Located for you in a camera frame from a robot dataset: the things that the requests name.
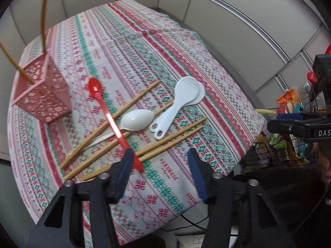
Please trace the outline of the wooden chopstick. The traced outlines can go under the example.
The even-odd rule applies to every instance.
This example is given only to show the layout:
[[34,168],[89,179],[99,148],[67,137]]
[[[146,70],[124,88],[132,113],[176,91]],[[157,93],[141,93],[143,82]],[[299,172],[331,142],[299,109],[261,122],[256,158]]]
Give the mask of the wooden chopstick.
[[4,55],[7,57],[9,62],[15,67],[17,71],[22,75],[23,78],[27,80],[31,85],[35,84],[35,81],[16,63],[14,58],[10,55],[10,53],[7,51],[7,49],[3,46],[3,44],[0,42],[1,50],[3,51]]
[[41,31],[41,37],[42,37],[42,47],[43,47],[43,53],[45,54],[46,49],[46,17],[47,17],[47,3],[48,0],[43,0],[42,2],[42,11],[41,11],[41,17],[40,17],[40,31]]
[[[156,111],[156,116],[161,114],[164,110],[169,108],[173,104],[173,101],[170,101],[168,104],[164,105],[162,108]],[[132,132],[123,132],[124,137],[128,137]],[[108,151],[116,147],[118,145],[118,140],[114,139],[110,143],[108,143],[105,147],[103,147],[101,150],[97,151],[97,153],[93,154],[89,159],[85,160],[83,163],[79,164],[79,166],[75,167],[71,172],[69,172],[65,179],[69,180],[72,179],[74,176],[82,172],[84,169],[86,169],[88,166],[90,166],[93,162],[95,162],[97,159],[105,155]]]
[[[158,80],[151,84],[148,88],[146,88],[144,91],[139,93],[137,96],[135,96],[132,100],[130,100],[125,106],[120,108],[117,112],[115,112],[112,117],[117,118],[120,115],[122,115],[124,112],[126,112],[133,104],[135,104],[141,97],[143,97],[146,93],[148,93],[152,88],[157,86],[161,81]],[[66,159],[59,165],[60,169],[66,168],[66,166],[70,163],[71,160],[73,160],[82,150],[85,148],[92,140],[94,140],[100,133],[104,132],[106,128],[109,127],[108,121],[103,122],[96,130],[89,134],[89,136],[81,143],[79,144],[75,149],[72,150],[71,153],[68,154]]]
[[170,134],[169,136],[167,136],[167,137],[165,137],[165,138],[163,138],[163,139],[161,139],[161,140],[159,140],[159,141],[157,141],[157,142],[155,142],[153,144],[150,144],[150,145],[144,147],[143,149],[141,149],[141,150],[139,150],[139,151],[136,152],[137,157],[140,157],[140,156],[144,155],[145,153],[148,153],[148,152],[156,149],[157,147],[159,147],[159,146],[161,146],[161,145],[163,145],[163,144],[165,144],[165,143],[167,143],[167,142],[169,142],[169,141],[177,138],[178,136],[184,134],[188,130],[196,127],[199,124],[201,124],[206,119],[207,119],[207,117],[203,117],[203,118],[199,119],[198,121],[196,121],[196,122],[194,122],[194,123],[186,126],[185,128],[183,128],[181,130],[178,130],[178,131]]
[[[143,155],[142,157],[139,158],[140,162],[144,163],[145,161],[148,161],[152,158],[154,158],[155,156],[160,155],[161,153],[169,150],[170,148],[176,146],[177,144],[181,143],[182,141],[184,141],[185,139],[189,138],[190,136],[192,136],[193,134],[195,134],[196,132],[200,131],[203,128],[203,126],[199,126],[197,128],[195,128],[194,130],[192,130],[191,132],[188,132],[186,134],[184,134],[183,136],[177,138],[174,141],[170,141],[167,144],[163,145],[163,146],[159,146],[158,148],[156,148],[155,150],[147,153],[146,155]],[[106,166],[103,167],[99,170],[96,170],[88,175],[83,176],[83,181],[88,181],[91,180],[93,178],[95,178],[97,175],[102,174],[104,172],[106,172],[107,170],[110,169],[110,166]]]

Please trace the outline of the white plastic spoon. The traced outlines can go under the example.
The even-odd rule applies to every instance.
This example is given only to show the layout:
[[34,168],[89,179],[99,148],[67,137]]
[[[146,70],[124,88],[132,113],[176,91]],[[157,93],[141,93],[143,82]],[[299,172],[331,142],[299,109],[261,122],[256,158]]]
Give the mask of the white plastic spoon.
[[[147,109],[136,109],[125,114],[120,122],[121,132],[137,132],[146,128],[156,116],[155,111]],[[100,144],[107,139],[110,139],[114,136],[114,132],[107,131],[102,133],[100,136],[97,136],[92,140],[82,151],[85,151],[89,148],[94,147],[97,144]]]

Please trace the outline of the red plastic spoon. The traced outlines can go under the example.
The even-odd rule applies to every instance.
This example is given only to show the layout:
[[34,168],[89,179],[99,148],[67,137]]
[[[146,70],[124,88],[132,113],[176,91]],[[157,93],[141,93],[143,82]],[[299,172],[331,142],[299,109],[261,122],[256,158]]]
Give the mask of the red plastic spoon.
[[111,113],[109,112],[104,100],[103,100],[103,88],[102,84],[99,82],[96,78],[91,78],[88,82],[89,92],[93,98],[95,98],[106,116],[108,123],[110,124],[110,127],[112,131],[114,132],[114,135],[116,136],[118,143],[121,145],[121,147],[126,150],[131,148],[126,138],[123,136],[120,128],[118,127],[117,123],[115,122],[114,118],[112,117]]

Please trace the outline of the orange snack packet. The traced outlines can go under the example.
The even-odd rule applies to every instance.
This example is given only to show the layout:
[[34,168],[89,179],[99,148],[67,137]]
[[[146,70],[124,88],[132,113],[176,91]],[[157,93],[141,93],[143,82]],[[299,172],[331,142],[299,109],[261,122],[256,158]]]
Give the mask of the orange snack packet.
[[302,104],[301,97],[297,91],[297,87],[292,87],[287,90],[278,100],[278,114],[298,113],[299,107]]

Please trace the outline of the pink perforated utensil basket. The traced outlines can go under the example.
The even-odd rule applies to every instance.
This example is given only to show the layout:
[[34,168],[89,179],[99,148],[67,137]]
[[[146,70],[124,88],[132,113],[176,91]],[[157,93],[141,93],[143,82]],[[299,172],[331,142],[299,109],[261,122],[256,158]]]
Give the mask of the pink perforated utensil basket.
[[71,112],[69,86],[49,53],[42,53],[23,70],[34,83],[19,75],[13,86],[12,105],[47,124]]

